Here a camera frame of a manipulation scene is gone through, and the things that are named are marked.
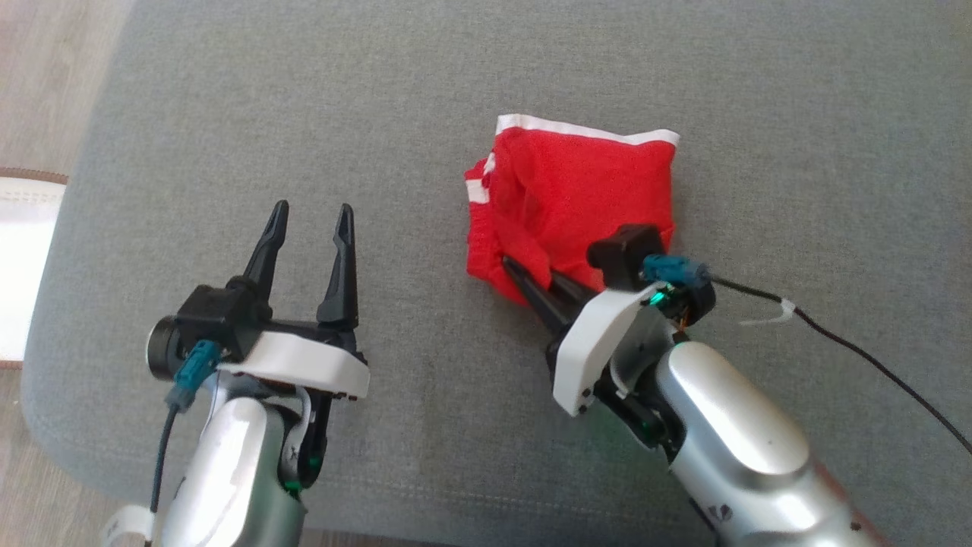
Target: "black cable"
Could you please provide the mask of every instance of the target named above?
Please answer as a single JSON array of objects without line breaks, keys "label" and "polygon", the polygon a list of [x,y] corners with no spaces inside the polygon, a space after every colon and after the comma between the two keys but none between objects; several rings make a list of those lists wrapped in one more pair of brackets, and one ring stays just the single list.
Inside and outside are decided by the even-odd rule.
[{"label": "black cable", "polygon": [[[162,490],[162,467],[165,464],[165,451],[169,446],[169,436],[172,435],[172,424],[176,420],[179,409],[175,405],[169,405],[169,415],[165,417],[165,425],[162,426],[162,435],[158,439],[158,455],[156,456],[156,475],[152,480],[152,502],[149,510],[152,514],[158,512],[158,499]],[[145,541],[145,547],[152,547],[152,540]]]},{"label": "black cable", "polygon": [[[715,283],[715,284],[717,284],[717,285],[722,285],[723,287],[730,288],[730,289],[732,289],[734,291],[739,291],[741,293],[748,294],[749,296],[754,296],[754,297],[757,297],[757,298],[762,298],[762,299],[765,299],[765,300],[770,300],[770,301],[776,302],[777,304],[781,304],[782,301],[783,301],[783,298],[782,297],[780,297],[778,295],[775,295],[773,293],[766,292],[766,291],[762,291],[762,290],[759,290],[759,289],[754,289],[752,287],[748,287],[748,286],[743,285],[741,283],[737,283],[735,281],[730,281],[730,280],[724,279],[722,277],[713,276],[712,277],[712,282]],[[849,350],[853,351],[854,353],[856,353],[856,354],[860,355],[861,357],[863,357],[864,360],[866,360],[867,362],[869,362],[872,365],[874,365],[875,368],[877,368],[879,371],[881,371],[881,374],[885,375],[889,380],[891,380],[892,382],[896,383],[898,385],[898,387],[904,389],[905,393],[908,393],[909,395],[911,395],[913,399],[915,399],[916,401],[918,401],[918,403],[920,405],[922,405],[926,411],[928,411],[928,413],[930,413],[938,421],[940,421],[942,423],[942,425],[944,425],[945,428],[948,429],[950,433],[952,433],[952,435],[955,437],[955,439],[959,443],[961,443],[962,447],[970,455],[972,455],[972,443],[969,443],[968,439],[966,439],[965,436],[962,435],[961,432],[958,431],[958,429],[954,425],[952,425],[952,423],[947,418],[945,418],[944,416],[942,416],[942,413],[938,412],[938,410],[935,409],[935,407],[931,406],[931,404],[928,401],[924,400],[924,397],[922,397],[921,395],[918,395],[918,392],[917,391],[914,391],[911,388],[910,385],[907,385],[906,383],[904,383],[903,380],[901,380],[894,373],[892,373],[891,371],[889,371],[887,369],[887,367],[881,363],[881,361],[879,361],[873,355],[871,355],[867,351],[864,351],[863,349],[861,349],[857,345],[855,345],[855,344],[853,344],[851,342],[848,342],[847,340],[844,340],[843,338],[837,336],[836,334],[834,334],[834,333],[828,331],[827,329],[821,327],[816,321],[814,321],[813,319],[811,319],[810,316],[807,315],[807,313],[805,311],[800,310],[800,308],[795,307],[793,309],[793,313],[796,314],[797,317],[800,317],[801,319],[803,319],[805,323],[807,323],[808,325],[810,325],[810,328],[812,328],[815,331],[817,331],[820,335],[823,335],[824,337],[826,337],[827,339],[829,339],[831,342],[836,342],[837,344],[840,344],[841,346],[846,347],[847,349],[849,349]]]}]

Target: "cable connector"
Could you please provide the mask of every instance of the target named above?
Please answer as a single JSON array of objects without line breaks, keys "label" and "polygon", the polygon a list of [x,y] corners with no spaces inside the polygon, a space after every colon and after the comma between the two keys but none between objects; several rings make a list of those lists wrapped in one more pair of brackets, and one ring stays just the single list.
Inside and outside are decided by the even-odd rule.
[{"label": "cable connector", "polygon": [[672,285],[699,288],[712,280],[709,266],[683,256],[650,254],[644,257],[642,277],[648,282],[665,281]]},{"label": "cable connector", "polygon": [[200,340],[189,352],[186,362],[175,376],[175,385],[165,395],[165,404],[174,407],[179,414],[185,414],[195,401],[195,393],[220,364],[223,349],[219,344]]}]

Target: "folded red garment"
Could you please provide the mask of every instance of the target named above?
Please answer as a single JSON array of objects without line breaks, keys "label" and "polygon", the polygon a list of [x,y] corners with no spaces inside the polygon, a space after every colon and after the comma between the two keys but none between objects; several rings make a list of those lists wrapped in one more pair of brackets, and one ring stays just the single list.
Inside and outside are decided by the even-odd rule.
[{"label": "folded red garment", "polygon": [[470,275],[526,304],[503,270],[503,255],[544,287],[550,271],[597,290],[601,273],[587,246],[622,224],[654,224],[666,248],[672,222],[667,129],[622,136],[523,114],[500,116],[493,152],[466,172]]}]

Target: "brown trim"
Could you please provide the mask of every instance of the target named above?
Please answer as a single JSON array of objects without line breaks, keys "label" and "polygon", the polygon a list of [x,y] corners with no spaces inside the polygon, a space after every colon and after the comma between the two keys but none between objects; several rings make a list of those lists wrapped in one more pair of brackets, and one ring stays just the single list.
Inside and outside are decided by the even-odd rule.
[{"label": "brown trim", "polygon": [[21,169],[20,167],[0,167],[0,177],[26,178],[29,180],[43,180],[54,184],[67,184],[67,175],[38,171],[36,169]]}]

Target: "gray upholstered ottoman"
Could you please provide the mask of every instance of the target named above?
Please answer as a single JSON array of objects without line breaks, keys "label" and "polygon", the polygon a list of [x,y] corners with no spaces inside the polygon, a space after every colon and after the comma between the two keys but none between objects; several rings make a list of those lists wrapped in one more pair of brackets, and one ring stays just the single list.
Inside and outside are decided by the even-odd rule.
[{"label": "gray upholstered ottoman", "polygon": [[[366,401],[307,524],[462,545],[709,545],[661,455],[549,396],[545,335],[465,273],[463,171],[496,115],[670,128],[676,247],[782,292],[972,433],[972,70],[910,0],[138,3],[54,236],[23,375],[56,462],[145,502],[166,385],[146,333],[292,204],[272,299],[312,317],[356,207]],[[902,545],[972,537],[972,461],[904,393],[772,307],[696,338],[783,403]],[[177,422],[171,498],[205,404]]]}]

